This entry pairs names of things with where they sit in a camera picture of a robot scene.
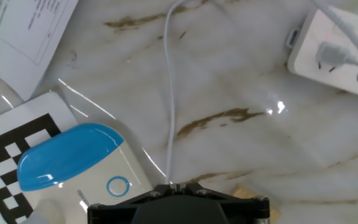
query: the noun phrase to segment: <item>white plug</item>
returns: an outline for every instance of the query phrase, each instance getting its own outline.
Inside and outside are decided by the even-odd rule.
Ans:
[[[348,48],[330,42],[323,42],[316,54],[317,63],[326,63],[337,68],[354,61],[356,58]]]

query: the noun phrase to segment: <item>socket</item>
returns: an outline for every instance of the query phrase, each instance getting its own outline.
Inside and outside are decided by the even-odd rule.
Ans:
[[[332,6],[330,8],[358,35],[358,15]],[[346,34],[322,11],[314,9],[308,14],[291,52],[288,69],[294,74],[358,95],[358,66],[332,67],[316,61],[316,54],[324,42],[343,46],[358,59],[358,49]]]

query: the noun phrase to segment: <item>brown marble vein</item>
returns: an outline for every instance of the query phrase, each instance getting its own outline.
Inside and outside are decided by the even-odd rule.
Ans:
[[[178,137],[185,137],[189,135],[194,129],[200,128],[204,129],[206,128],[206,125],[218,118],[224,118],[224,117],[230,117],[230,120],[233,123],[239,123],[246,121],[248,119],[254,118],[256,116],[266,115],[264,112],[258,112],[258,113],[248,113],[249,108],[234,108],[228,111],[224,111],[218,114],[214,114],[212,116],[208,116],[203,119],[199,119],[196,121],[191,122],[190,124],[185,125],[181,128],[181,130],[178,132]]]
[[[201,7],[203,4],[207,3],[209,0],[204,0],[201,2],[201,4],[197,7],[194,8],[187,8],[185,6],[178,6],[174,12],[172,13],[174,14],[178,14],[178,13],[182,13],[182,12],[186,12],[189,11],[191,9],[197,9],[199,7]],[[111,28],[120,28],[120,27],[132,27],[132,26],[141,26],[144,25],[148,22],[152,22],[155,21],[157,19],[162,19],[165,18],[167,16],[166,13],[159,13],[159,14],[154,14],[151,16],[145,16],[145,17],[141,17],[138,19],[134,19],[131,16],[126,16],[116,22],[105,22],[104,25],[111,27]]]
[[[292,201],[291,203],[296,203],[300,205],[355,205],[358,203],[358,199],[339,201],[301,200]]]
[[[332,168],[332,167],[334,167],[334,166],[338,166],[338,165],[341,165],[341,164],[347,163],[347,162],[352,161],[352,160],[357,159],[357,158],[358,158],[358,154],[357,154],[357,155],[355,155],[355,156],[353,156],[352,158],[350,158],[350,159],[346,160],[346,161],[339,161],[339,162],[337,162],[337,163],[335,163],[335,164],[333,164],[333,165],[330,165],[330,166],[329,166],[329,167],[327,167],[327,168]]]
[[[226,175],[226,178],[224,180],[233,180],[233,179],[237,179],[237,178],[249,175],[249,174],[251,174],[253,172],[254,171],[247,171],[247,172],[235,171],[235,172],[209,173],[209,174],[200,175],[200,176],[195,177],[195,178],[193,178],[191,180],[185,181],[184,183],[186,183],[186,184],[194,184],[194,183],[198,183],[198,182],[200,182],[202,180],[208,180],[210,178],[217,177],[217,176],[220,176],[220,175]]]

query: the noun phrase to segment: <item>marble surface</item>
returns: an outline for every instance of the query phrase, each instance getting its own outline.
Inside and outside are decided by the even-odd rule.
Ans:
[[[174,2],[80,0],[36,93],[56,91],[80,123],[104,123],[131,138],[153,184],[166,166],[162,34]],[[358,0],[326,2],[358,13]],[[358,223],[358,96],[286,68],[284,41],[312,7],[204,0],[175,13],[173,182],[227,194],[243,184],[272,199],[278,224]]]

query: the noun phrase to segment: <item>white device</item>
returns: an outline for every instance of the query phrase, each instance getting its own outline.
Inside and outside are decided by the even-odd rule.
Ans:
[[[331,9],[358,36],[358,15],[334,7]],[[358,94],[358,66],[345,64],[334,67],[317,60],[319,49],[327,43],[349,49],[348,55],[358,59],[358,49],[348,36],[322,11],[313,10],[297,37],[288,69],[303,77]]]

